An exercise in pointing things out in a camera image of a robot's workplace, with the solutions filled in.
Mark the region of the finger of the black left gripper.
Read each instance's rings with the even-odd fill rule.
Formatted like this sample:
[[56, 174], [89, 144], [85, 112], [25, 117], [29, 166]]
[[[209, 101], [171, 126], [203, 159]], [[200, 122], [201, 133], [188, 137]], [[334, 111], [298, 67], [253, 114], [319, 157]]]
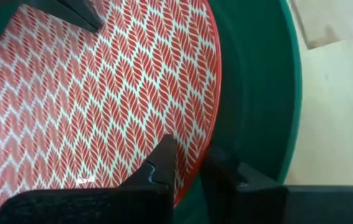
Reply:
[[103, 26], [90, 0], [24, 0], [24, 4], [92, 33], [99, 32]]

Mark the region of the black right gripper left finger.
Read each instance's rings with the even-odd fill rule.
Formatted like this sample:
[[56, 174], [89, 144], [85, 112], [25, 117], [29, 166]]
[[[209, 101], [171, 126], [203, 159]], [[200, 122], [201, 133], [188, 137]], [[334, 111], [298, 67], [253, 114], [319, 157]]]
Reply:
[[23, 192], [1, 205], [0, 223], [171, 223], [176, 153], [166, 134], [120, 186]]

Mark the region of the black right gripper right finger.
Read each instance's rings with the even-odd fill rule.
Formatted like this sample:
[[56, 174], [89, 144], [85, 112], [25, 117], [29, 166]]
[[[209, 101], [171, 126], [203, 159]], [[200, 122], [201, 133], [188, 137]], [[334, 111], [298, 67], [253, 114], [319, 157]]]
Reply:
[[283, 185], [219, 147], [200, 174], [211, 223], [353, 223], [353, 185]]

